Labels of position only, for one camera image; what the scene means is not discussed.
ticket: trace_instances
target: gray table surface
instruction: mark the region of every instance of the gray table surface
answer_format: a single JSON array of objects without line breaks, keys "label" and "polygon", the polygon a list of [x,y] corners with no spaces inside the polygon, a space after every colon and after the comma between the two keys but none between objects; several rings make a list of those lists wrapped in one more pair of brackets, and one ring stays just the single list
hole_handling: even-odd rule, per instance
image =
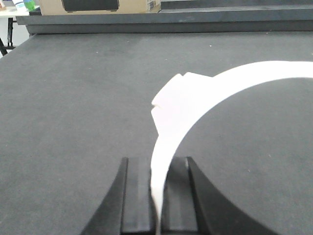
[{"label": "gray table surface", "polygon": [[77,235],[122,157],[150,158],[175,74],[313,61],[313,32],[36,35],[0,59],[0,231]]}]

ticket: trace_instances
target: dark gray countertop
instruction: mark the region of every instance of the dark gray countertop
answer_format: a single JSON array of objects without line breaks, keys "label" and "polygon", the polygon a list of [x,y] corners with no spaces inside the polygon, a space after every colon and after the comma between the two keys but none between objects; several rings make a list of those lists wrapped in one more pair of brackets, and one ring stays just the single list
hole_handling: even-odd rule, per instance
[{"label": "dark gray countertop", "polygon": [[17,17],[31,34],[312,31],[312,0],[168,0],[159,13]]},{"label": "dark gray countertop", "polygon": [[313,61],[312,32],[36,35],[0,59],[0,231],[77,235],[122,157],[150,158],[176,73]]}]

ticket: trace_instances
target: black plastic holder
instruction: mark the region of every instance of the black plastic holder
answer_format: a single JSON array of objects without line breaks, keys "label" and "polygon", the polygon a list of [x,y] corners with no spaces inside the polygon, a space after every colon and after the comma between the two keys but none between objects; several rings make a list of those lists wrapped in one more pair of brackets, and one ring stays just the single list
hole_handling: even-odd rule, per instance
[{"label": "black plastic holder", "polygon": [[154,235],[150,164],[123,158],[116,178],[81,235]]},{"label": "black plastic holder", "polygon": [[277,235],[224,197],[190,157],[171,163],[161,230],[163,235]]}]

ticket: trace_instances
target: green bottle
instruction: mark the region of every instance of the green bottle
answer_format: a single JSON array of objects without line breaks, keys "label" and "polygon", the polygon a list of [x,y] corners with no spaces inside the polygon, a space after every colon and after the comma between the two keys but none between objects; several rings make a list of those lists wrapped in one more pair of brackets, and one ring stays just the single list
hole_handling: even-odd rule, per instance
[{"label": "green bottle", "polygon": [[34,0],[24,0],[24,4],[28,11],[35,10],[35,2]]}]

